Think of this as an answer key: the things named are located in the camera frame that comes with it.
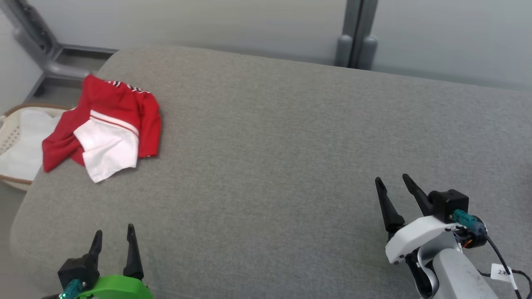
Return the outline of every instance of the orange wire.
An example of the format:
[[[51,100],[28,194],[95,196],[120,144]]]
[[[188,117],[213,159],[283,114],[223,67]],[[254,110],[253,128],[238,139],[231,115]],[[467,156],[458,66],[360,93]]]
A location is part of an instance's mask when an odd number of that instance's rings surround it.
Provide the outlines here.
[[[473,241],[473,239],[467,241],[467,243],[465,243],[464,246],[462,246],[462,247],[467,248],[467,245],[469,245],[469,243],[471,243],[471,241]]]

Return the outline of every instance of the laundry basket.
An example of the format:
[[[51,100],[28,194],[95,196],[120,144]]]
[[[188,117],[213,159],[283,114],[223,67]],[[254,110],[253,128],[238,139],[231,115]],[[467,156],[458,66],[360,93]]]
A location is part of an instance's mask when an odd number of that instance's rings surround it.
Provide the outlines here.
[[[61,115],[63,112],[72,109],[71,107],[59,106],[53,104],[22,104],[0,116],[0,155],[4,154],[9,148],[19,140],[20,134],[20,112],[24,109],[36,109],[48,113],[52,117]],[[12,178],[0,175],[0,180],[6,182],[17,189],[28,191],[32,181]]]

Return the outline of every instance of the white cable label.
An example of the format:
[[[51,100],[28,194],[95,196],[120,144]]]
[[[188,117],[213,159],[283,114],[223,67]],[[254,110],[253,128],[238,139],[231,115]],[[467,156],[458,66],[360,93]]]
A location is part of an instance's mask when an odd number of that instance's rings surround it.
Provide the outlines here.
[[[512,284],[513,289],[517,289],[516,281],[513,279],[512,268],[508,267],[510,275],[506,274],[504,266],[501,264],[492,264],[492,279],[507,281]]]

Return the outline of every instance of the white cloth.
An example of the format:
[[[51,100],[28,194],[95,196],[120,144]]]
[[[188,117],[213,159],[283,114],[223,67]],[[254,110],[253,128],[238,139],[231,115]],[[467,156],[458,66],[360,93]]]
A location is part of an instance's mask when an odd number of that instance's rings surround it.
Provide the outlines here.
[[[20,111],[19,140],[0,155],[0,175],[33,181],[43,165],[43,140],[54,131],[59,118],[36,109]]]
[[[81,143],[85,168],[93,182],[137,166],[138,136],[118,124],[89,119],[74,131]]]

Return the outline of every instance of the red garment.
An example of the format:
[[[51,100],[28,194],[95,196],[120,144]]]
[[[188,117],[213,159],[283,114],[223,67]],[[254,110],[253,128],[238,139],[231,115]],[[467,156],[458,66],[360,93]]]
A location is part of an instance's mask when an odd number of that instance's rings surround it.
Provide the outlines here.
[[[67,157],[85,166],[83,148],[74,131],[96,119],[132,131],[138,136],[138,157],[159,153],[161,118],[155,97],[141,88],[89,75],[83,81],[78,106],[64,112],[55,131],[43,141],[43,168],[49,172]]]

